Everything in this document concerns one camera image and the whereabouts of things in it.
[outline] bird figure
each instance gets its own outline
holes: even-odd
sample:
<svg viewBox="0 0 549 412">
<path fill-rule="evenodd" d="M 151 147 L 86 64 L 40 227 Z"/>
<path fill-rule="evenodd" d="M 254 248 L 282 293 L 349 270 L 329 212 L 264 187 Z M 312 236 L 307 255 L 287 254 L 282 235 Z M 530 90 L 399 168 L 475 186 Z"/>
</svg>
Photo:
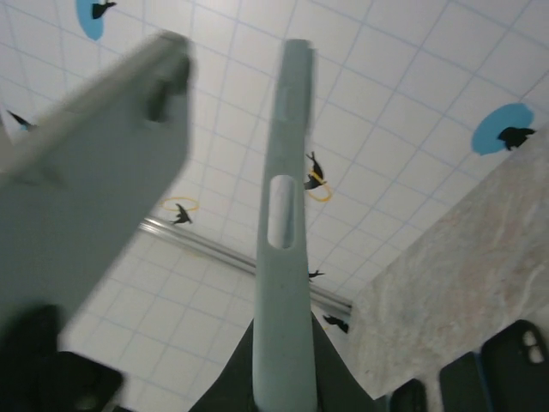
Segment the bird figure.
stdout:
<svg viewBox="0 0 549 412">
<path fill-rule="evenodd" d="M 315 152 L 311 152 L 311 155 L 306 154 L 306 156 L 312 160 L 312 172 L 316 174 L 316 176 L 312 174 L 307 174 L 309 180 L 305 182 L 305 190 L 312 191 L 318 186 L 324 185 L 326 182 L 324 181 L 324 171 L 315 159 Z"/>
<path fill-rule="evenodd" d="M 312 279 L 313 277 L 322 276 L 322 275 L 324 275 L 324 273 L 323 273 L 323 272 L 320 272 L 320 271 L 318 271 L 318 270 L 315 270 L 313 273 L 309 272 L 309 282 L 312 282 L 311 279 Z"/>
<path fill-rule="evenodd" d="M 349 324 L 347 322 L 343 322 L 341 319 L 336 318 L 335 316 L 332 316 L 332 315 L 328 315 L 328 316 L 323 315 L 323 318 L 329 324 L 337 325 L 337 327 L 343 330 L 343 332 L 345 333 L 349 332 Z"/>
<path fill-rule="evenodd" d="M 176 221 L 173 221 L 172 223 L 174 225 L 177 225 L 179 223 L 192 223 L 192 220 L 189 218 L 189 214 L 187 213 L 187 211 L 183 208 L 183 206 L 181 206 L 179 203 L 176 203 L 178 208 L 179 208 L 179 213 L 178 213 L 178 219 Z"/>
<path fill-rule="evenodd" d="M 103 14 L 112 6 L 116 6 L 116 3 L 106 2 L 104 4 L 94 3 L 92 4 L 92 19 L 97 20 L 103 17 Z"/>
<path fill-rule="evenodd" d="M 22 118 L 21 116 L 17 116 L 15 113 L 12 113 L 10 111 L 8 111 L 9 114 L 11 114 L 11 117 L 15 119 L 15 121 L 21 125 L 21 128 L 23 130 L 32 130 L 36 127 L 35 124 L 30 124 L 28 123 L 28 121 L 26 121 L 24 118 Z"/>
<path fill-rule="evenodd" d="M 511 151 L 512 148 L 519 148 L 528 140 L 528 135 L 533 133 L 535 133 L 535 130 L 529 128 L 517 129 L 516 127 L 508 127 L 499 134 L 498 140 L 503 141 L 505 148 Z"/>
</svg>

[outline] white ceiling tile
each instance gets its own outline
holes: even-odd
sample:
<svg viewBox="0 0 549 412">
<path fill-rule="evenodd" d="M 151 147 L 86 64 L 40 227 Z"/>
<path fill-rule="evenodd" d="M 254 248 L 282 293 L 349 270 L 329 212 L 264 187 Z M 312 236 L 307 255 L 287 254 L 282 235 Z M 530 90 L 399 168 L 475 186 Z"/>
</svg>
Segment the white ceiling tile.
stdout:
<svg viewBox="0 0 549 412">
<path fill-rule="evenodd" d="M 409 222 L 418 229 L 427 230 L 448 211 L 449 206 L 446 204 L 429 199 Z"/>
<path fill-rule="evenodd" d="M 372 125 L 336 106 L 326 105 L 313 132 L 314 142 L 348 159 L 354 158 Z"/>
<path fill-rule="evenodd" d="M 100 49 L 96 43 L 71 33 L 65 33 L 62 42 L 66 70 L 82 77 L 97 73 Z"/>
<path fill-rule="evenodd" d="M 223 318 L 230 301 L 230 294 L 202 284 L 190 301 L 190 306 L 217 318 Z"/>
<path fill-rule="evenodd" d="M 18 2 L 17 0 L 6 0 L 6 5 L 31 15 L 39 16 L 41 20 L 57 25 L 57 5 L 52 0 L 26 0 Z"/>
<path fill-rule="evenodd" d="M 54 66 L 63 66 L 59 28 L 12 8 L 8 8 L 8 13 L 18 49 Z"/>
<path fill-rule="evenodd" d="M 219 53 L 228 55 L 235 26 L 236 23 L 233 19 L 196 6 L 192 39 L 199 45 L 204 45 Z"/>
<path fill-rule="evenodd" d="M 471 153 L 471 131 L 449 118 L 443 118 L 423 143 L 422 149 L 438 159 L 457 166 Z"/>
<path fill-rule="evenodd" d="M 419 236 L 422 234 L 423 232 L 419 229 L 411 227 L 410 225 L 404 225 L 387 243 L 401 251 L 405 251 L 413 242 L 419 239 Z"/>
<path fill-rule="evenodd" d="M 549 49 L 509 32 L 478 73 L 523 95 L 546 73 L 547 67 Z"/>
<path fill-rule="evenodd" d="M 0 58 L 0 73 L 2 73 L 2 76 L 12 82 L 25 85 L 25 74 L 17 51 L 0 44 L 0 55 L 2 55 L 2 58 Z M 5 100 L 8 99 L 7 96 L 9 94 L 3 94 Z"/>
<path fill-rule="evenodd" d="M 29 56 L 21 56 L 21 60 L 27 74 L 28 88 L 52 100 L 64 96 L 65 80 L 60 69 Z"/>
<path fill-rule="evenodd" d="M 470 77 L 465 70 L 420 51 L 402 79 L 399 91 L 443 112 Z"/>
<path fill-rule="evenodd" d="M 268 128 L 269 123 L 267 123 L 265 120 L 257 120 L 256 129 L 254 130 L 253 136 L 251 138 L 250 148 L 253 148 L 256 152 L 259 153 L 267 153 Z"/>
<path fill-rule="evenodd" d="M 202 127 L 193 128 L 193 136 L 190 139 L 190 157 L 205 163 L 209 156 L 212 139 L 213 133 L 211 131 Z"/>
<path fill-rule="evenodd" d="M 334 243 L 340 242 L 351 230 L 351 226 L 327 215 L 319 215 L 311 226 L 312 233 Z"/>
<path fill-rule="evenodd" d="M 188 350 L 192 354 L 206 356 L 220 326 L 219 319 L 193 309 L 187 309 L 170 343 L 177 348 Z"/>
<path fill-rule="evenodd" d="M 478 180 L 455 170 L 433 194 L 441 202 L 456 204 L 467 195 L 477 184 Z"/>
<path fill-rule="evenodd" d="M 379 250 L 371 255 L 370 260 L 374 264 L 378 264 L 381 267 L 385 267 L 391 264 L 398 256 L 401 254 L 401 251 L 396 249 L 394 246 L 385 244 L 379 248 Z"/>
<path fill-rule="evenodd" d="M 353 164 L 337 190 L 359 202 L 374 204 L 389 187 L 391 181 L 380 174 Z"/>
<path fill-rule="evenodd" d="M 126 15 L 132 15 L 136 19 L 143 20 L 144 4 L 145 2 L 117 3 L 116 11 L 120 11 L 122 13 L 125 13 Z"/>
<path fill-rule="evenodd" d="M 317 3 L 323 4 L 331 9 L 337 10 L 343 15 L 348 15 L 353 19 L 362 20 L 366 11 L 370 7 L 372 0 L 346 0 L 337 2 L 335 0 L 317 0 Z"/>
<path fill-rule="evenodd" d="M 336 64 L 327 58 L 317 56 L 317 82 L 316 82 L 316 92 L 319 97 L 327 98 L 329 92 L 334 86 L 335 79 L 340 72 L 341 66 Z"/>
<path fill-rule="evenodd" d="M 225 76 L 226 57 L 199 45 L 195 46 L 196 88 L 214 96 L 221 95 Z"/>
<path fill-rule="evenodd" d="M 261 28 L 277 37 L 283 37 L 296 0 L 243 0 L 240 4 L 240 20 L 253 27 Z"/>
<path fill-rule="evenodd" d="M 528 93 L 525 97 L 525 101 L 527 103 L 532 102 L 541 109 L 549 112 L 549 75 L 546 75 L 545 79 L 538 83 L 536 87 Z"/>
<path fill-rule="evenodd" d="M 547 0 L 533 0 L 524 13 L 515 23 L 515 29 L 549 45 L 549 2 Z"/>
<path fill-rule="evenodd" d="M 223 172 L 237 175 L 242 167 L 246 148 L 221 136 L 214 137 L 208 164 Z"/>
<path fill-rule="evenodd" d="M 308 39 L 318 53 L 343 63 L 359 24 L 313 2 L 298 2 L 287 37 Z"/>
<path fill-rule="evenodd" d="M 321 279 L 329 280 L 330 282 L 333 282 L 337 285 L 337 288 L 339 288 L 343 283 L 347 281 L 351 275 L 347 273 L 345 270 L 340 269 L 333 264 L 329 264 L 324 262 L 321 267 L 320 271 L 325 273 L 323 276 L 318 276 L 313 279 L 313 281 L 319 281 Z"/>
<path fill-rule="evenodd" d="M 371 261 L 367 261 L 364 262 L 364 264 L 356 271 L 354 277 L 370 282 L 374 279 L 374 277 L 379 275 L 381 271 L 382 268 L 379 265 L 374 264 Z"/>
<path fill-rule="evenodd" d="M 333 264 L 336 268 L 345 270 L 347 273 L 354 273 L 362 263 L 364 259 L 359 256 L 351 253 L 350 251 L 343 249 L 342 247 L 336 247 L 329 255 L 326 257 L 326 262 Z"/>
<path fill-rule="evenodd" d="M 440 118 L 440 114 L 433 110 L 395 93 L 378 123 L 411 144 L 419 146 Z"/>
<path fill-rule="evenodd" d="M 2 43 L 5 45 L 14 46 L 14 38 L 11 36 L 8 14 L 5 7 L 0 7 L 0 39 L 2 39 Z"/>
<path fill-rule="evenodd" d="M 200 184 L 204 176 L 204 165 L 198 161 L 189 161 L 185 165 L 184 179 Z"/>
<path fill-rule="evenodd" d="M 324 171 L 324 180 L 330 187 L 335 188 L 347 173 L 351 161 L 315 144 L 312 145 L 311 150 L 315 152 L 315 159 Z M 307 170 L 310 169 L 312 162 L 306 160 L 305 167 Z"/>
<path fill-rule="evenodd" d="M 343 70 L 335 84 L 330 101 L 361 118 L 375 121 L 391 94 L 389 88 L 350 70 Z"/>
<path fill-rule="evenodd" d="M 275 81 L 270 79 L 268 81 L 267 92 L 263 96 L 262 107 L 261 107 L 261 118 L 265 120 L 270 120 L 273 114 L 273 104 L 275 103 Z"/>
<path fill-rule="evenodd" d="M 492 19 L 511 24 L 521 14 L 529 0 L 458 0 Z"/>
<path fill-rule="evenodd" d="M 444 0 L 374 2 L 366 21 L 373 27 L 421 45 L 443 11 Z"/>
<path fill-rule="evenodd" d="M 131 330 L 103 320 L 85 343 L 85 353 L 97 361 L 116 365 L 132 335 Z"/>
<path fill-rule="evenodd" d="M 227 103 L 220 103 L 216 131 L 222 136 L 241 144 L 248 144 L 256 118 Z"/>
<path fill-rule="evenodd" d="M 194 100 L 194 106 L 191 110 L 194 114 L 194 123 L 208 130 L 213 130 L 219 101 L 200 90 L 192 91 L 192 99 Z"/>
<path fill-rule="evenodd" d="M 165 345 L 143 335 L 134 335 L 120 358 L 120 368 L 132 375 L 146 379 L 153 372 Z"/>
<path fill-rule="evenodd" d="M 157 297 L 139 324 L 139 331 L 162 342 L 169 342 L 184 310 L 183 305 Z"/>
<path fill-rule="evenodd" d="M 195 380 L 202 362 L 203 360 L 201 358 L 196 357 L 193 354 L 168 347 L 164 354 L 162 354 L 150 380 L 170 391 L 184 395 Z M 160 402 L 156 400 L 158 398 L 160 398 L 160 396 L 155 396 L 154 402 L 147 399 L 147 403 L 152 403 L 155 407 L 159 406 Z M 163 396 L 161 404 L 164 405 L 164 402 L 168 400 L 170 403 L 174 403 L 171 398 L 173 398 L 173 395 L 167 399 Z"/>
<path fill-rule="evenodd" d="M 239 202 L 232 202 L 229 219 L 246 225 L 248 227 L 257 228 L 259 222 L 259 209 L 251 208 Z"/>
<path fill-rule="evenodd" d="M 214 212 L 217 215 L 225 216 L 229 213 L 231 208 L 231 199 L 215 193 L 214 191 L 209 191 L 208 189 L 202 189 L 200 194 L 200 207 L 201 209 L 209 210 Z"/>
<path fill-rule="evenodd" d="M 359 254 L 365 259 L 369 258 L 382 244 L 383 242 L 381 240 L 376 239 L 359 229 L 354 229 L 340 242 L 341 246 Z"/>
<path fill-rule="evenodd" d="M 422 193 L 435 191 L 452 173 L 452 168 L 431 155 L 418 151 L 404 168 L 398 181 Z"/>
<path fill-rule="evenodd" d="M 234 192 L 235 200 L 246 204 L 254 209 L 259 209 L 261 202 L 261 186 L 254 185 L 246 180 L 239 180 L 236 191 Z"/>
<path fill-rule="evenodd" d="M 488 114 L 515 102 L 516 97 L 509 92 L 474 77 L 448 110 L 448 115 L 475 129 Z"/>
<path fill-rule="evenodd" d="M 355 226 L 362 221 L 368 210 L 370 210 L 369 206 L 336 193 L 324 206 L 323 213 L 336 217 L 351 226 Z"/>
<path fill-rule="evenodd" d="M 236 18 L 238 16 L 239 0 L 196 0 L 197 4 L 212 9 L 222 15 Z"/>
<path fill-rule="evenodd" d="M 223 99 L 249 113 L 259 114 L 267 86 L 267 75 L 231 61 L 227 68 Z"/>
<path fill-rule="evenodd" d="M 50 12 L 58 12 L 60 26 L 63 30 L 70 31 L 74 34 L 85 36 L 77 18 L 76 2 L 65 2 L 65 0 L 56 0 L 57 9 L 51 9 Z"/>
<path fill-rule="evenodd" d="M 238 24 L 232 44 L 232 58 L 272 75 L 280 52 L 279 39 L 255 28 Z"/>
<path fill-rule="evenodd" d="M 347 66 L 385 86 L 396 88 L 416 51 L 412 45 L 364 26 Z"/>
<path fill-rule="evenodd" d="M 240 342 L 240 339 L 242 339 L 244 332 L 244 328 L 224 323 L 209 351 L 208 358 L 225 365 Z"/>
<path fill-rule="evenodd" d="M 143 22 L 116 12 L 106 13 L 101 45 L 118 53 L 133 51 L 143 41 Z"/>
<path fill-rule="evenodd" d="M 186 399 L 176 395 L 173 392 L 165 391 L 154 385 L 145 385 L 142 394 L 136 402 L 139 410 L 163 410 L 165 412 L 175 412 L 178 410 L 188 410 L 192 405 Z"/>
<path fill-rule="evenodd" d="M 366 140 L 356 161 L 389 179 L 394 179 L 414 153 L 413 145 L 377 127 Z"/>
<path fill-rule="evenodd" d="M 153 301 L 153 294 L 136 288 L 124 288 L 109 308 L 106 318 L 125 328 L 137 329 Z"/>
<path fill-rule="evenodd" d="M 425 200 L 425 195 L 408 189 L 406 186 L 393 183 L 377 202 L 377 208 L 387 215 L 406 221 L 412 217 Z"/>
<path fill-rule="evenodd" d="M 212 167 L 206 168 L 204 172 L 204 187 L 229 197 L 234 192 L 235 185 L 236 178 L 233 176 Z"/>
<path fill-rule="evenodd" d="M 243 179 L 246 179 L 251 183 L 261 185 L 263 181 L 264 165 L 265 157 L 263 155 L 248 150 L 240 175 Z"/>
<path fill-rule="evenodd" d="M 505 28 L 450 3 L 424 48 L 469 70 L 477 70 L 504 35 Z"/>
<path fill-rule="evenodd" d="M 401 227 L 401 221 L 398 221 L 384 213 L 378 212 L 377 210 L 371 210 L 362 223 L 360 223 L 359 228 L 373 236 L 376 236 L 378 239 L 388 240 Z"/>
</svg>

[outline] phone case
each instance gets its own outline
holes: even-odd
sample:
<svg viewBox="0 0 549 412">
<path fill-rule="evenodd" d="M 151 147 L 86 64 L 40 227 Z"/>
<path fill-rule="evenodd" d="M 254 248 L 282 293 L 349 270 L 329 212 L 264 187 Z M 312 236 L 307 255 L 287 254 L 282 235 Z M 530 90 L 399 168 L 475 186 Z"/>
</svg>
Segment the phone case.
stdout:
<svg viewBox="0 0 549 412">
<path fill-rule="evenodd" d="M 393 392 L 389 404 L 390 412 L 427 412 L 425 386 L 412 379 Z"/>
<path fill-rule="evenodd" d="M 491 412 L 480 360 L 473 352 L 444 367 L 438 378 L 444 412 Z"/>
<path fill-rule="evenodd" d="M 526 320 L 484 344 L 481 360 L 494 411 L 549 411 L 547 356 L 542 335 Z"/>
</svg>

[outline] ceiling tile grout line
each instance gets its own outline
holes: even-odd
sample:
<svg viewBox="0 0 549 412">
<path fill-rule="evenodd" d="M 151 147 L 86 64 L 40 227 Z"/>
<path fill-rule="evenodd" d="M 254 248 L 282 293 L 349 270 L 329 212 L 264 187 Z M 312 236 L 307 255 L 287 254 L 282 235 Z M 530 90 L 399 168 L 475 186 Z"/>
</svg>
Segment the ceiling tile grout line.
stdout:
<svg viewBox="0 0 549 412">
<path fill-rule="evenodd" d="M 61 27 L 61 15 L 59 14 L 59 5 L 57 4 L 57 0 L 52 0 L 53 3 L 55 4 L 55 7 L 54 7 L 54 10 L 55 10 L 55 15 L 56 15 L 56 18 L 57 18 L 57 24 L 59 25 L 59 27 Z M 61 28 L 57 28 L 57 30 L 59 31 L 59 48 L 61 49 L 61 65 L 66 68 L 67 67 L 67 56 L 65 55 L 65 47 L 64 47 L 64 44 L 63 44 L 63 30 L 61 30 Z M 69 92 L 69 78 L 67 77 L 67 71 L 66 70 L 63 70 L 63 81 L 64 81 L 64 85 L 65 85 L 65 93 L 64 94 L 67 94 Z"/>
<path fill-rule="evenodd" d="M 30 84 L 28 82 L 27 70 L 25 69 L 25 64 L 23 63 L 23 58 L 21 56 L 21 50 L 20 50 L 19 45 L 17 43 L 17 38 L 15 37 L 14 24 L 11 21 L 11 15 L 8 11 L 8 5 L 6 3 L 3 3 L 3 9 L 4 9 L 4 12 L 6 14 L 6 20 L 8 21 L 9 34 L 11 35 L 11 37 L 13 39 L 13 42 L 14 42 L 14 46 L 15 46 L 14 50 L 19 52 L 17 57 L 19 59 L 19 64 L 21 65 L 21 73 L 23 74 L 23 81 L 25 82 L 25 85 L 26 85 L 24 88 L 27 89 L 28 98 L 29 98 L 31 104 L 33 105 L 34 111 L 36 112 L 36 104 L 34 103 L 33 96 L 31 95 L 31 88 L 30 88 Z"/>
<path fill-rule="evenodd" d="M 238 3 L 238 15 L 239 15 L 239 11 L 240 11 L 240 7 L 242 5 L 242 1 L 243 0 L 239 0 L 239 3 Z M 298 7 L 298 1 L 299 0 L 295 0 L 294 3 L 293 3 L 293 8 L 292 8 L 292 12 L 290 14 L 290 18 L 288 19 L 288 23 L 287 23 L 287 26 L 286 26 L 286 30 L 284 31 L 284 38 L 287 37 L 288 35 L 288 32 L 290 30 L 290 26 L 292 25 L 292 21 L 293 21 L 293 17 L 295 16 L 295 10 L 296 8 Z M 282 62 L 282 56 L 283 56 L 283 53 L 284 53 L 284 39 L 281 41 L 281 47 L 280 47 L 280 58 L 278 59 L 278 64 L 280 65 L 281 62 Z M 250 139 L 248 140 L 248 143 L 251 143 L 251 141 L 254 139 L 255 137 L 255 134 L 256 134 L 256 131 L 257 131 L 257 126 L 259 125 L 260 121 L 262 121 L 261 119 L 261 113 L 265 107 L 265 105 L 267 104 L 267 101 L 269 99 L 269 90 L 270 90 L 270 87 L 271 87 L 271 84 L 273 85 L 273 95 L 270 96 L 271 99 L 275 99 L 276 98 L 276 83 L 275 83 L 275 79 L 270 76 L 269 77 L 269 80 L 268 80 L 268 83 L 267 83 L 267 87 L 265 89 L 265 95 L 263 96 L 263 99 L 262 99 L 262 103 L 261 103 L 261 107 L 259 107 L 259 113 L 257 115 L 254 115 L 256 117 L 256 121 L 254 123 L 254 126 L 252 128 L 252 131 L 251 131 L 251 134 L 250 134 Z M 270 135 L 270 127 L 268 127 L 268 130 L 267 130 L 267 133 L 268 133 L 268 136 Z M 237 187 L 238 187 L 238 184 L 240 182 L 240 180 L 242 180 L 242 172 L 244 170 L 244 164 L 246 162 L 246 159 L 248 158 L 248 153 L 249 153 L 249 146 L 247 146 L 245 148 L 245 151 L 244 151 L 244 158 L 242 160 L 242 163 L 240 164 L 240 168 L 238 170 L 238 176 L 237 176 L 237 179 L 235 181 L 235 184 L 234 184 L 234 192 L 232 193 L 231 195 L 231 203 L 234 202 L 234 197 L 235 197 L 235 193 L 236 193 L 236 190 L 237 190 Z M 222 235 L 225 234 L 225 231 L 226 231 L 226 224 L 228 222 L 228 216 L 229 214 L 231 213 L 231 209 L 229 210 L 229 212 L 227 213 L 227 217 L 225 219 L 225 221 L 223 222 L 223 226 L 221 228 L 221 233 Z"/>
<path fill-rule="evenodd" d="M 532 2 L 533 0 L 529 0 L 528 3 L 522 8 L 522 11 L 519 13 L 519 15 L 515 18 L 515 20 L 513 21 L 513 24 L 511 26 L 514 26 L 515 25 L 515 22 L 518 21 L 518 19 L 522 16 L 522 14 L 524 13 L 524 11 L 528 8 L 528 6 L 530 5 L 530 3 Z M 440 20 L 440 17 L 442 16 L 442 13 L 446 10 L 446 8 L 448 7 L 448 4 L 449 3 L 446 3 L 446 6 L 444 7 L 443 11 L 441 12 L 441 15 L 438 17 L 437 20 Z M 480 68 L 484 65 L 484 63 L 488 60 L 488 58 L 495 52 L 495 50 L 498 48 L 499 44 L 503 41 L 503 39 L 505 38 L 505 36 L 507 35 L 507 33 L 510 31 L 510 28 L 505 31 L 501 37 L 499 38 L 498 42 L 495 44 L 495 46 L 492 48 L 492 50 L 486 55 L 485 59 L 482 61 L 482 63 L 479 65 L 479 68 L 477 70 L 480 70 Z M 455 102 L 462 96 L 462 93 L 464 92 L 464 90 L 467 88 L 467 86 L 469 85 L 469 83 L 474 79 L 475 75 L 474 73 L 472 74 L 471 78 L 469 78 L 469 80 L 467 81 L 467 83 L 463 86 L 462 90 L 460 91 L 460 93 L 452 100 L 452 102 L 450 103 L 450 105 L 448 106 L 448 109 L 447 111 L 455 104 Z M 432 132 L 437 128 L 437 126 L 440 124 L 440 122 L 442 121 L 443 117 L 441 117 L 437 123 L 433 126 L 431 132 L 425 137 L 425 139 L 423 140 L 423 142 L 420 144 L 420 146 L 416 149 L 415 153 L 413 156 L 415 156 L 419 150 L 421 150 L 421 148 L 423 147 L 423 144 L 427 141 L 427 139 L 429 138 L 429 136 L 432 134 Z M 421 210 L 421 208 L 429 201 L 429 200 L 435 200 L 435 201 L 438 201 L 438 199 L 435 199 L 434 197 L 432 197 L 432 195 L 434 195 L 438 189 L 440 189 L 440 187 L 443 186 L 443 184 L 448 180 L 448 178 L 456 171 L 456 170 L 460 170 L 460 166 L 462 165 L 462 163 L 467 159 L 468 156 L 464 157 L 460 163 L 454 168 L 454 170 L 452 170 L 452 172 L 450 172 L 448 174 L 448 176 L 446 176 L 446 178 L 444 178 L 440 184 L 435 188 L 435 190 L 432 192 L 431 196 L 428 197 L 412 214 L 412 216 L 414 216 L 416 213 L 418 213 L 418 211 Z M 401 172 L 396 176 L 395 178 L 395 181 L 398 180 L 398 178 L 400 177 L 400 175 L 402 174 L 402 171 L 404 171 L 407 167 L 407 165 L 410 163 L 410 161 L 408 161 L 408 163 L 402 168 Z M 380 198 L 378 198 L 378 200 L 376 201 L 376 203 L 374 204 L 374 207 L 377 206 L 377 204 L 379 203 L 379 201 L 383 198 L 383 196 L 385 195 L 385 193 L 387 193 L 387 191 L 389 190 L 389 188 L 384 192 L 384 194 L 382 194 L 382 196 L 380 196 Z M 383 243 L 382 245 L 380 245 L 376 251 L 374 251 L 374 253 L 372 253 L 372 256 L 377 253 L 379 250 L 381 250 L 382 247 L 384 247 L 385 245 L 388 244 L 388 241 L 386 241 L 385 243 Z"/>
<path fill-rule="evenodd" d="M 427 41 L 427 39 L 428 39 L 429 36 L 431 35 L 432 31 L 434 30 L 435 26 L 436 26 L 437 23 L 440 21 L 442 15 L 443 15 L 443 13 L 444 13 L 444 11 L 448 8 L 448 5 L 449 5 L 449 1 L 446 2 L 446 4 L 444 5 L 443 9 L 442 9 L 442 10 L 440 11 L 440 13 L 438 14 L 438 17 L 437 17 L 437 19 L 433 22 L 433 24 L 432 24 L 432 26 L 431 26 L 431 29 L 429 30 L 429 33 L 427 33 L 427 35 L 424 37 L 423 42 L 421 43 L 421 45 L 420 45 L 420 46 L 418 47 L 418 49 L 416 50 L 415 54 L 413 55 L 413 58 L 410 60 L 410 63 L 408 64 L 408 66 L 407 66 L 406 69 L 404 70 L 404 73 L 402 74 L 400 80 L 399 80 L 398 83 L 396 84 L 394 90 L 391 91 L 390 97 L 387 99 L 387 102 L 385 103 L 385 105 L 384 105 L 382 111 L 381 111 L 381 112 L 379 113 L 379 115 L 377 116 L 377 119 L 376 119 L 376 121 L 375 121 L 375 123 L 374 123 L 374 127 L 372 127 L 371 131 L 368 133 L 368 136 L 366 136 L 365 140 L 362 142 L 362 144 L 361 144 L 361 146 L 360 146 L 360 149 L 357 150 L 357 154 L 355 155 L 355 158 L 353 159 L 353 162 L 349 165 L 349 167 L 348 167 L 347 170 L 345 171 L 345 173 L 344 173 L 344 175 L 343 175 L 343 176 L 344 176 L 343 178 L 345 178 L 345 176 L 349 173 L 349 170 L 351 170 L 351 166 L 352 166 L 353 164 L 355 164 L 356 159 L 357 159 L 359 153 L 362 151 L 362 149 L 364 148 L 364 146 L 366 145 L 366 143 L 368 142 L 368 140 L 370 140 L 370 136 L 371 136 L 372 132 L 375 130 L 375 126 L 377 125 L 378 120 L 383 116 L 383 113 L 385 112 L 385 110 L 387 109 L 387 107 L 388 107 L 388 105 L 389 105 L 389 102 L 391 101 L 391 99 L 392 99 L 393 96 L 395 95 L 396 90 L 398 89 L 398 87 L 401 85 L 402 81 L 403 81 L 404 78 L 406 77 L 408 71 L 409 71 L 410 68 L 412 67 L 413 62 L 415 61 L 415 59 L 417 58 L 417 56 L 418 56 L 419 53 L 421 52 L 421 49 L 423 48 L 423 44 Z M 382 195 L 378 198 L 378 200 L 374 203 L 374 205 L 373 205 L 374 207 L 377 206 L 377 204 L 379 203 L 379 200 L 382 199 L 383 196 L 385 196 L 385 194 L 387 193 L 387 191 L 389 190 L 389 188 L 392 186 L 392 184 L 394 184 L 394 183 L 397 181 L 397 179 L 398 179 L 398 175 L 397 175 L 394 179 L 392 179 L 391 184 L 389 184 L 389 185 L 387 186 L 387 189 L 383 192 L 383 194 L 382 194 Z M 321 208 L 321 213 L 322 213 L 322 211 L 324 210 L 324 207 L 325 207 L 325 205 L 322 206 L 322 208 Z M 368 213 L 366 213 L 366 215 L 362 218 L 362 220 L 361 220 L 357 225 L 355 225 L 354 228 L 355 228 L 355 229 L 358 228 L 358 227 L 362 224 L 362 222 L 365 220 L 365 218 L 366 218 L 370 213 L 371 213 L 371 210 L 369 210 Z M 384 245 L 386 245 L 386 244 L 387 244 L 387 241 L 385 241 L 384 243 L 382 243 L 382 244 L 381 244 L 381 245 L 371 254 L 371 256 L 374 256 L 374 255 L 375 255 Z M 331 255 L 331 254 L 334 252 L 334 250 L 335 250 L 336 247 L 337 247 L 337 245 L 336 245 L 334 248 L 332 248 L 332 250 L 330 251 L 330 253 L 327 255 L 326 258 L 328 258 L 329 255 Z M 326 262 L 326 258 L 319 264 L 319 267 L 322 267 L 322 265 Z"/>
</svg>

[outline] tiled ceiling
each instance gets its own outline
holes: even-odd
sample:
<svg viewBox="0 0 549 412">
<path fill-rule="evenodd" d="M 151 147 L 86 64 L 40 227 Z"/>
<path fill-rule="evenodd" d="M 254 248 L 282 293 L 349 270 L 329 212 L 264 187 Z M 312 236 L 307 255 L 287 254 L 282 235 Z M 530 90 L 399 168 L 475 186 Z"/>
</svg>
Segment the tiled ceiling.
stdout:
<svg viewBox="0 0 549 412">
<path fill-rule="evenodd" d="M 549 120 L 547 0 L 100 3 L 96 20 L 93 0 L 0 3 L 9 131 L 20 126 L 7 110 L 33 124 L 161 28 L 190 37 L 192 150 L 165 196 L 180 198 L 165 206 L 180 203 L 192 220 L 184 227 L 255 256 L 281 41 L 308 39 L 317 49 L 308 154 L 322 168 L 309 179 L 325 180 L 306 192 L 310 269 L 347 298 L 505 159 L 501 131 Z"/>
</svg>

